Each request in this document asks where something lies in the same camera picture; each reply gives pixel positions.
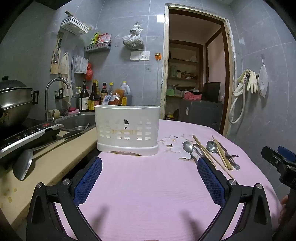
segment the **doorway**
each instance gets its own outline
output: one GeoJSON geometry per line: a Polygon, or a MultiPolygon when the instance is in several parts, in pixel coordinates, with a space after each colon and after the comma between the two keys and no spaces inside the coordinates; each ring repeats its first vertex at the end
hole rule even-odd
{"type": "Polygon", "coordinates": [[[228,20],[190,7],[165,8],[160,118],[212,127],[224,136],[234,77],[228,20]]]}

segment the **chopsticks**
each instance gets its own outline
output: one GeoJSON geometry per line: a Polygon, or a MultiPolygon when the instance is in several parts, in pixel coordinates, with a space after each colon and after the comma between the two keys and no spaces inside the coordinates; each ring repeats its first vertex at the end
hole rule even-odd
{"type": "Polygon", "coordinates": [[[208,149],[206,149],[201,143],[200,143],[200,141],[196,138],[196,136],[195,135],[192,135],[193,136],[193,138],[194,138],[194,140],[199,144],[199,146],[200,146],[200,148],[202,148],[202,150],[204,151],[204,153],[207,153],[208,154],[208,158],[209,158],[209,156],[211,157],[211,158],[213,158],[214,160],[215,160],[215,162],[217,162],[218,163],[218,165],[219,166],[221,166],[221,168],[232,178],[232,179],[234,179],[234,177],[229,173],[229,171],[225,168],[225,167],[223,167],[223,165],[221,165],[221,163],[220,162],[218,162],[217,161],[217,159],[208,151],[208,149]]]}
{"type": "Polygon", "coordinates": [[[224,164],[226,165],[227,169],[229,171],[233,170],[232,165],[230,164],[229,160],[225,157],[225,153],[224,150],[222,149],[222,147],[220,146],[220,143],[214,138],[214,136],[212,136],[214,142],[216,143],[217,147],[218,147],[218,153],[222,159],[222,161],[224,161],[224,164]]]}

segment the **blue mesh pad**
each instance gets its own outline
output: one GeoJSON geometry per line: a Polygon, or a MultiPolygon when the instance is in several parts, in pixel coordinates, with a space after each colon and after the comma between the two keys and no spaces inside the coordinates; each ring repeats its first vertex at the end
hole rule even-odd
{"type": "Polygon", "coordinates": [[[74,203],[76,206],[86,201],[92,187],[102,171],[102,166],[102,160],[98,157],[76,186],[74,195],[74,203]]]}
{"type": "Polygon", "coordinates": [[[224,188],[202,158],[198,160],[197,170],[214,203],[223,206],[225,204],[224,188]]]}
{"type": "Polygon", "coordinates": [[[295,153],[291,152],[290,150],[286,149],[283,146],[278,147],[278,153],[281,154],[284,158],[286,158],[290,162],[296,162],[296,155],[295,153]]]}

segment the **stainless steel sink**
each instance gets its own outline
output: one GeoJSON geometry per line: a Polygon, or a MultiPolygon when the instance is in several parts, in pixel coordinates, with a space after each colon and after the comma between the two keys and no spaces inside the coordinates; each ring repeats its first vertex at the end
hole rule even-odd
{"type": "Polygon", "coordinates": [[[59,118],[55,122],[64,125],[61,128],[63,131],[84,130],[88,123],[89,126],[86,131],[96,126],[95,115],[92,112],[79,112],[59,118]]]}

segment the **ceiling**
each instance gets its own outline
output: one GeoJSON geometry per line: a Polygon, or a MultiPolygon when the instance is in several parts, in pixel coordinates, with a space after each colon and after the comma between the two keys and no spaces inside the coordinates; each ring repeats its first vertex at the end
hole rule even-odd
{"type": "Polygon", "coordinates": [[[217,30],[219,24],[199,18],[170,14],[170,39],[205,44],[217,30]]]}

